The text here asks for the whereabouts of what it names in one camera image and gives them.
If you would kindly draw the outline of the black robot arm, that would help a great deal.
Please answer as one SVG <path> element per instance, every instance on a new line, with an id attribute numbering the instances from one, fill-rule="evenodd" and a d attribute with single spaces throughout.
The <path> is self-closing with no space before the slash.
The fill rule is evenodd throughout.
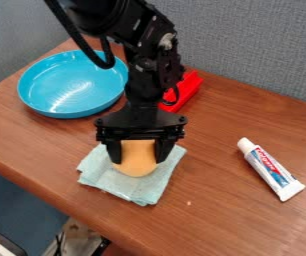
<path id="1" fill-rule="evenodd" d="M 155 161 L 163 162 L 184 137 L 187 118 L 159 108 L 178 90 L 184 66 L 178 53 L 175 25 L 146 0 L 44 0 L 75 43 L 103 69 L 115 66 L 110 43 L 124 47 L 128 62 L 127 103 L 99 118 L 96 139 L 114 163 L 123 161 L 123 142 L 150 140 Z"/>

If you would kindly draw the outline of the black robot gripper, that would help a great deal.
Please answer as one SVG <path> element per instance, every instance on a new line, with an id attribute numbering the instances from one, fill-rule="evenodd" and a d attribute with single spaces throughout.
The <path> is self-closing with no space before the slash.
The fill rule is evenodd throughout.
<path id="1" fill-rule="evenodd" d="M 162 110 L 158 106 L 124 107 L 95 121 L 96 139 L 106 143 L 111 161 L 122 163 L 120 140 L 155 140 L 156 163 L 166 161 L 176 141 L 184 137 L 186 116 Z"/>

